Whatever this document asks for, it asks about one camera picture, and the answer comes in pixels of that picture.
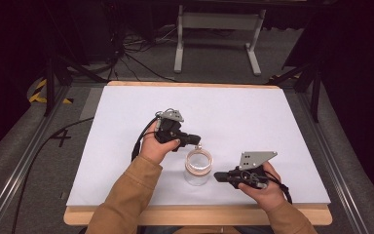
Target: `metal bracket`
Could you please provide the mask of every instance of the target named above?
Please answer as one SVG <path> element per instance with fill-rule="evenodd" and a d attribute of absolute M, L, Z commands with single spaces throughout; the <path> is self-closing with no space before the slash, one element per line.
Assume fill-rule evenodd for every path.
<path fill-rule="evenodd" d="M 168 110 L 160 114 L 160 117 L 165 119 L 170 119 L 177 122 L 184 122 L 183 117 L 181 116 L 178 110 Z"/>
<path fill-rule="evenodd" d="M 239 170 L 254 169 L 278 155 L 276 151 L 247 151 L 242 153 Z"/>

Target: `black cable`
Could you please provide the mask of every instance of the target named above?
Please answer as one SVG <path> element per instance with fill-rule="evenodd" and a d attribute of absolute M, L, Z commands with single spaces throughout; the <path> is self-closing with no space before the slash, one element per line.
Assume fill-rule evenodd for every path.
<path fill-rule="evenodd" d="M 128 53 L 124 53 L 127 57 L 133 59 L 134 61 L 138 62 L 138 64 L 142 65 L 144 68 L 146 68 L 147 70 L 151 71 L 153 74 L 155 74 L 156 76 L 162 78 L 162 79 L 165 79 L 165 80 L 170 80 L 172 82 L 177 82 L 176 80 L 173 80 L 173 79 L 169 79 L 167 77 L 164 77 L 160 74 L 157 74 L 155 71 L 151 70 L 150 68 L 148 68 L 146 65 L 144 65 L 141 61 L 135 59 L 134 57 L 130 56 Z"/>
<path fill-rule="evenodd" d="M 135 76 L 135 79 L 137 80 L 137 81 L 140 81 L 139 79 L 138 79 L 138 76 L 136 76 L 136 74 L 135 74 L 135 72 L 133 71 L 133 70 L 131 70 L 130 68 L 129 68 L 129 66 L 120 58 L 120 60 L 121 60 L 121 62 L 127 67 L 127 69 L 130 71 L 130 72 L 132 72 L 132 74 Z"/>
<path fill-rule="evenodd" d="M 114 62 L 111 62 L 105 66 L 102 66 L 100 68 L 96 68 L 96 69 L 93 69 L 93 70 L 89 70 L 90 72 L 94 73 L 94 74 L 98 74 L 98 73 L 101 73 L 103 71 L 106 71 L 108 69 L 110 69 L 112 66 L 114 65 Z M 77 71 L 77 70 L 68 70 L 68 72 L 73 75 L 73 76 L 84 76 L 85 74 Z"/>
<path fill-rule="evenodd" d="M 268 177 L 268 180 L 269 181 L 272 181 L 272 182 L 274 182 L 274 183 L 276 183 L 278 186 L 279 186 L 279 188 L 281 189 L 281 191 L 284 193 L 284 196 L 286 196 L 286 199 L 287 199 L 287 202 L 288 203 L 290 203 L 290 204 L 293 204 L 293 201 L 292 201 L 292 199 L 291 199 L 291 196 L 290 196 L 290 192 L 289 192 L 289 188 L 286 186 L 286 185 L 284 185 L 284 184 L 282 184 L 274 175 L 272 175 L 271 173 L 269 173 L 269 172 L 266 172 L 265 171 L 265 173 L 266 174 L 269 174 L 270 176 L 272 176 L 273 178 L 271 178 L 271 177 Z"/>
<path fill-rule="evenodd" d="M 150 128 L 150 126 L 159 118 L 158 115 L 156 115 L 156 117 L 154 117 L 154 119 L 152 119 L 150 121 L 150 123 L 148 123 L 148 125 L 144 128 L 144 130 L 141 132 L 141 134 L 139 135 L 138 137 L 138 140 L 136 141 L 135 143 L 135 146 L 134 146 L 134 149 L 132 150 L 132 154 L 131 154 L 131 161 L 133 161 L 135 159 L 136 156 L 138 156 L 139 154 L 139 149 L 141 147 L 141 140 L 142 138 L 144 137 L 144 133 L 145 131 L 148 130 L 148 128 Z"/>
<path fill-rule="evenodd" d="M 131 52 L 131 53 L 139 53 L 139 52 L 146 52 L 148 50 L 150 50 L 151 48 L 153 47 L 156 47 L 156 46 L 159 46 L 159 45 L 163 45 L 163 44 L 166 44 L 168 41 L 171 41 L 170 39 L 165 39 L 166 37 L 169 37 L 171 38 L 171 35 L 176 32 L 176 27 L 173 28 L 172 30 L 170 30 L 169 32 L 164 32 L 164 36 L 157 36 L 159 39 L 157 39 L 157 37 L 154 39 L 153 42 L 147 42 L 145 40 L 143 40 L 141 37 L 137 37 L 137 39 L 133 39 L 133 36 L 136 35 L 136 34 L 128 34 L 125 39 L 124 39 L 124 46 L 125 46 L 125 50 L 126 52 Z M 139 48 L 138 49 L 133 49 L 133 48 L 129 48 L 128 46 L 131 46 L 132 44 L 135 44 L 135 43 L 139 43 Z"/>
<path fill-rule="evenodd" d="M 114 75 L 115 75 L 115 78 L 116 78 L 117 81 L 118 81 L 118 74 L 117 74 L 117 71 L 115 70 L 115 66 L 114 66 Z"/>
<path fill-rule="evenodd" d="M 108 73 L 108 77 L 107 77 L 107 80 L 109 80 L 109 79 L 110 79 L 110 77 L 111 77 L 112 69 L 113 69 L 113 67 L 111 66 L 111 68 L 110 68 L 110 72 Z"/>
<path fill-rule="evenodd" d="M 228 33 L 226 34 L 222 34 L 222 31 L 228 31 Z M 213 34 L 213 35 L 216 35 L 216 36 L 220 36 L 220 37 L 229 37 L 233 34 L 235 30 L 221 30 L 221 29 L 208 29 L 206 30 L 207 33 L 210 33 L 210 34 Z"/>
<path fill-rule="evenodd" d="M 84 120 L 80 120 L 80 121 L 77 121 L 75 123 L 72 123 L 72 124 L 69 124 L 61 129 L 59 129 L 58 131 L 54 132 L 52 135 L 50 135 L 50 137 L 48 137 L 42 144 L 41 146 L 38 148 L 38 151 L 35 153 L 35 155 L 33 156 L 32 158 L 32 161 L 31 161 L 31 164 L 29 165 L 28 167 L 28 170 L 25 174 L 25 177 L 24 177 L 24 180 L 23 180 L 23 185 L 22 185 L 22 189 L 20 191 L 20 195 L 19 195 L 19 200 L 18 200 L 18 204 L 17 204 L 17 209 L 16 209 L 16 212 L 15 212 L 15 217 L 14 217 L 14 222 L 13 222 L 13 225 L 12 225 L 12 234 L 15 234 L 15 231 L 17 229 L 17 222 L 18 222 L 18 216 L 19 216 L 19 209 L 20 209 L 20 204 L 22 203 L 22 198 L 23 198 L 23 193 L 25 191 L 25 188 L 26 188 L 26 183 L 28 181 L 28 178 L 29 178 L 29 174 L 31 172 L 31 169 L 32 169 L 32 166 L 33 164 L 35 163 L 35 160 L 36 158 L 38 157 L 38 154 L 41 152 L 42 148 L 44 148 L 45 144 L 51 139 L 51 138 L 54 138 L 58 135 L 60 135 L 61 133 L 63 133 L 63 131 L 65 131 L 67 128 L 69 127 L 72 127 L 74 125 L 78 125 L 78 124 L 81 124 L 83 122 L 86 122 L 86 121 L 90 121 L 92 120 L 94 117 L 91 117 L 91 118 L 88 118 L 88 119 L 84 119 Z"/>
<path fill-rule="evenodd" d="M 154 133 L 156 133 L 156 132 L 148 132 L 148 133 L 145 133 L 142 137 L 145 137 L 147 135 L 154 134 Z"/>

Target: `metal frame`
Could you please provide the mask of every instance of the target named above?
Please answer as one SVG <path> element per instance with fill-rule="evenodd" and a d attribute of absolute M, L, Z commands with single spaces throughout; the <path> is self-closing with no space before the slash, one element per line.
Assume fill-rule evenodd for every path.
<path fill-rule="evenodd" d="M 254 48 L 256 47 L 257 38 L 259 37 L 265 14 L 266 10 L 261 10 L 258 15 L 184 13 L 183 6 L 180 5 L 178 7 L 178 41 L 175 52 L 174 72 L 181 73 L 184 50 L 183 29 L 218 28 L 254 31 L 251 42 L 245 44 L 245 50 L 247 51 L 253 74 L 255 76 L 261 75 Z"/>
<path fill-rule="evenodd" d="M 304 94 L 297 95 L 299 97 L 300 102 L 302 103 L 302 109 L 304 110 L 306 117 L 309 119 L 311 129 L 314 130 L 315 136 L 318 139 L 320 149 L 324 155 L 324 164 L 332 178 L 333 184 L 335 185 L 336 191 L 339 195 L 339 199 L 342 205 L 344 206 L 346 215 L 348 216 L 348 219 L 351 223 L 352 228 L 354 229 L 354 232 L 357 234 L 368 234 L 369 231 L 367 230 L 366 224 L 364 223 L 363 218 L 360 215 L 359 210 L 357 209 L 357 205 L 352 196 L 351 189 L 345 182 L 342 172 L 340 171 L 338 164 L 335 160 L 335 156 L 333 155 L 329 145 L 327 144 L 321 126 L 318 122 L 316 122 L 313 119 L 310 113 L 309 109 L 311 104 L 309 103 L 308 98 Z"/>
<path fill-rule="evenodd" d="M 33 157 L 36 154 L 42 142 L 44 134 L 49 128 L 56 114 L 56 110 L 62 104 L 68 91 L 69 91 L 69 87 L 62 86 L 59 88 L 59 91 L 57 92 L 57 95 L 56 95 L 56 101 L 55 101 L 53 110 L 49 112 L 47 117 L 44 117 L 42 119 L 34 136 L 32 137 L 32 140 L 29 142 L 16 168 L 14 169 L 10 178 L 6 182 L 5 187 L 3 188 L 0 194 L 0 220 L 2 216 L 4 215 L 5 211 L 8 209 L 9 205 L 11 204 L 11 201 L 15 197 L 20 185 L 22 184 L 23 179 L 26 176 L 26 173 L 28 171 L 28 168 L 32 164 Z"/>

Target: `clear plastic cup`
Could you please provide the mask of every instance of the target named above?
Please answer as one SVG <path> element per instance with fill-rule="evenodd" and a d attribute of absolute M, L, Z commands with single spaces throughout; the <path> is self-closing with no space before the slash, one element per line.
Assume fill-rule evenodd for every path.
<path fill-rule="evenodd" d="M 210 153 L 199 144 L 186 157 L 184 178 L 194 186 L 207 183 L 212 168 Z"/>

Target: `white metal stand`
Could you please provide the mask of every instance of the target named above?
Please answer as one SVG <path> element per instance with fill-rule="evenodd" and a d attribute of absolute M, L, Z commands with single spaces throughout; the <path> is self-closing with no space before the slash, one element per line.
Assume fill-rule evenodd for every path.
<path fill-rule="evenodd" d="M 180 73 L 183 61 L 183 28 L 218 28 L 254 31 L 251 43 L 245 44 L 251 68 L 256 76 L 261 74 L 254 48 L 263 24 L 266 11 L 261 10 L 258 15 L 213 14 L 213 13 L 184 13 L 183 6 L 178 9 L 178 43 L 175 52 L 174 72 Z"/>

